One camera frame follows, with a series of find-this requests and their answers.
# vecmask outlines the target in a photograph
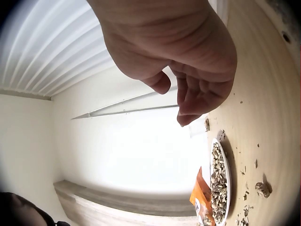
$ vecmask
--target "white plate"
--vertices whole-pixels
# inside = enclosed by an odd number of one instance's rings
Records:
[[[216,138],[213,138],[212,143],[211,143],[211,150],[210,150],[210,185],[211,185],[211,175],[213,173],[213,167],[212,167],[212,161],[213,161],[212,150],[213,150],[213,144],[215,144],[215,143],[218,143],[219,146],[220,146],[220,148],[221,148],[221,153],[222,153],[223,160],[224,160],[224,163],[225,163],[226,180],[227,180],[227,208],[226,208],[226,215],[225,215],[225,218],[223,219],[223,221],[220,224],[215,223],[216,226],[223,226],[225,224],[227,216],[228,216],[229,207],[230,207],[230,201],[231,201],[231,173],[230,173],[228,159],[226,158],[226,155],[224,153],[223,147],[221,146],[221,143]]]

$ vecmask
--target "wooden surface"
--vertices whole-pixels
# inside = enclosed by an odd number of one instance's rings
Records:
[[[67,217],[80,226],[196,225],[194,206],[185,200],[154,200],[112,195],[69,181],[54,183]]]
[[[283,225],[300,188],[300,74],[282,37],[254,1],[232,0],[229,9],[237,72],[230,96],[208,116],[209,146],[225,131],[222,145],[233,188],[227,226],[236,225],[245,205],[254,207],[250,226]],[[272,188],[267,199],[254,189],[263,177]],[[246,183],[250,194],[243,201]]]

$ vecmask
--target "orange bag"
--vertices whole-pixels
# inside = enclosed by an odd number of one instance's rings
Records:
[[[189,201],[194,205],[200,223],[204,226],[215,226],[212,216],[211,190],[202,176],[202,167],[197,174]]]

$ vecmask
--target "hand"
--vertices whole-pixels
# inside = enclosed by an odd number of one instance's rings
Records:
[[[170,88],[162,69],[177,77],[181,126],[228,97],[237,54],[207,0],[88,0],[117,67],[160,94]]]

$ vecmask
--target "metal rail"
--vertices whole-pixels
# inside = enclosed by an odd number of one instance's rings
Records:
[[[176,90],[176,89],[177,89],[177,87],[171,87],[169,91],[173,91],[173,90]],[[135,110],[128,110],[128,111],[118,111],[118,112],[112,112],[112,113],[100,113],[102,110],[108,109],[108,108],[110,108],[112,106],[116,106],[118,104],[126,103],[126,102],[133,101],[133,100],[138,100],[138,99],[141,99],[141,98],[144,98],[144,97],[147,97],[147,96],[152,96],[152,95],[155,95],[155,94],[158,94],[158,93],[157,92],[151,92],[151,93],[146,93],[146,94],[138,95],[138,96],[135,96],[135,97],[131,97],[131,98],[128,98],[128,99],[125,99],[125,100],[122,100],[122,101],[119,101],[119,102],[116,102],[116,103],[113,103],[113,104],[110,104],[110,105],[98,108],[98,109],[96,109],[94,111],[91,111],[89,113],[77,116],[77,117],[72,118],[72,119],[91,118],[91,117],[98,117],[98,116],[104,116],[104,115],[117,115],[117,114],[131,113],[131,112],[137,112],[137,111],[147,111],[147,110],[154,110],[154,109],[163,109],[163,108],[175,108],[175,107],[178,107],[178,105],[168,105],[168,106],[159,106],[159,107],[152,107],[152,108],[142,108],[142,109],[135,109]]]

